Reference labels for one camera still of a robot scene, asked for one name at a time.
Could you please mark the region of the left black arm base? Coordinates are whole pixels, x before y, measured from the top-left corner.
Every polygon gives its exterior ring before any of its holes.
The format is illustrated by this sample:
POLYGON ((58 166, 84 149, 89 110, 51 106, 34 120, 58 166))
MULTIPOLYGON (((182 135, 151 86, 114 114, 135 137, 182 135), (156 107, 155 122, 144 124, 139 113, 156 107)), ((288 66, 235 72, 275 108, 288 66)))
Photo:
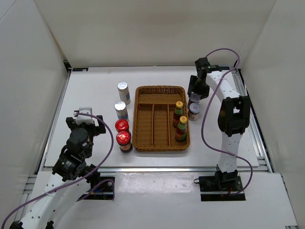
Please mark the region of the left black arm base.
POLYGON ((90 188, 78 201, 81 200, 114 200, 115 176, 101 174, 90 182, 90 188))

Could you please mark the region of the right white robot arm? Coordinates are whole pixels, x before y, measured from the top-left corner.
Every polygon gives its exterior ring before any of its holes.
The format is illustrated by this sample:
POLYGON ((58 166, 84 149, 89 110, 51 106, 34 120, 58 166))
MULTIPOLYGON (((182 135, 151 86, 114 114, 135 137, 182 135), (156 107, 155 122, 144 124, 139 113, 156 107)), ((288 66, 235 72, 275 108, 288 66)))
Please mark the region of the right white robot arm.
POLYGON ((206 57, 195 61, 197 75, 190 76, 188 95, 200 99, 209 96, 210 89, 221 102, 217 123, 222 132, 220 160, 214 175, 214 186, 226 190, 237 180, 236 156, 243 133, 250 123, 251 102, 248 96, 240 95, 227 81, 218 65, 211 65, 206 57))

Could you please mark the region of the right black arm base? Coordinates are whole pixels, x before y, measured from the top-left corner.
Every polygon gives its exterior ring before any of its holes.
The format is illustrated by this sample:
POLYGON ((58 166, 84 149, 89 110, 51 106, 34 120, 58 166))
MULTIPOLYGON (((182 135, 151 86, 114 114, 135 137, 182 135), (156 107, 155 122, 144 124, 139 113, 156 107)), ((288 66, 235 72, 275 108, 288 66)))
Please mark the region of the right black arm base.
POLYGON ((241 177, 228 182, 221 182, 218 177, 199 176, 193 180, 199 185, 202 202, 216 201, 246 201, 241 177))

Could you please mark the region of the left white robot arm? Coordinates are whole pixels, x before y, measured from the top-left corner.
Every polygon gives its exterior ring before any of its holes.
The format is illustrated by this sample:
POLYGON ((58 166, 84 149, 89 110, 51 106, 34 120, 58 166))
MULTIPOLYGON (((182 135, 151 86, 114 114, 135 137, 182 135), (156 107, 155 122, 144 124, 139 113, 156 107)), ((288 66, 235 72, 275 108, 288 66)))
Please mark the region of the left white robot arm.
POLYGON ((94 137, 110 131, 101 115, 94 116, 78 110, 66 118, 71 130, 61 150, 52 174, 41 195, 18 206, 13 212, 33 203, 21 220, 11 224, 12 229, 53 229, 74 203, 83 200, 84 192, 95 191, 100 185, 99 166, 87 165, 92 156, 94 137))

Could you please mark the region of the yellow-cap sauce bottle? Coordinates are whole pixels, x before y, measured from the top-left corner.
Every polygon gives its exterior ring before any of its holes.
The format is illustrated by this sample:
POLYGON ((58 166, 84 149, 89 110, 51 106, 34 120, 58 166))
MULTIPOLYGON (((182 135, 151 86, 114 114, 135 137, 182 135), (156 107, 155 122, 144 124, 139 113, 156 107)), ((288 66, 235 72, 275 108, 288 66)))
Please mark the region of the yellow-cap sauce bottle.
POLYGON ((173 113, 173 126, 177 127, 180 117, 183 116, 183 102, 177 101, 173 113))
POLYGON ((187 117, 181 116, 175 132, 175 139, 177 141, 183 141, 187 133, 187 117))

